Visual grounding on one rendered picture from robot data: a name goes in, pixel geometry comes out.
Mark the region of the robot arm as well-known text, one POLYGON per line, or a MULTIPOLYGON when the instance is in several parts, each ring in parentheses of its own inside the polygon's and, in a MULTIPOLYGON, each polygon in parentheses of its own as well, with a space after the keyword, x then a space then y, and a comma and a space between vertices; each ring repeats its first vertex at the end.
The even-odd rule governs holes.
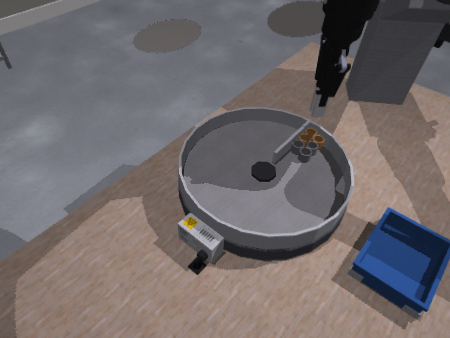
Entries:
POLYGON ((379 3, 386 0, 321 0, 323 12, 331 19, 347 24, 363 23, 373 17, 379 3), (379 2, 380 1, 380 2, 379 2))

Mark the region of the blue crate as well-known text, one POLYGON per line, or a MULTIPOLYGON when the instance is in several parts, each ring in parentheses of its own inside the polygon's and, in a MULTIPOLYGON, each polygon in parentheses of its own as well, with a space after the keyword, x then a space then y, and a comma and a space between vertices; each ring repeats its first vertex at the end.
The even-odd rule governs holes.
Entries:
POLYGON ((418 319, 449 260, 449 239, 388 207, 347 274, 418 319))

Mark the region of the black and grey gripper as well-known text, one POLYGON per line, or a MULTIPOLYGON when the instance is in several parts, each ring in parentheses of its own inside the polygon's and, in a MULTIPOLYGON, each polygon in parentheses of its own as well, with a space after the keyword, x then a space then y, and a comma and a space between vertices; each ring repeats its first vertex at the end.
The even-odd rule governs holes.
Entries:
POLYGON ((364 25, 365 22, 341 23, 325 14, 315 73, 317 83, 309 109, 312 118, 324 117, 329 98, 335 97, 346 73, 351 69, 351 64, 346 63, 346 57, 349 54, 350 44, 360 38, 364 25))

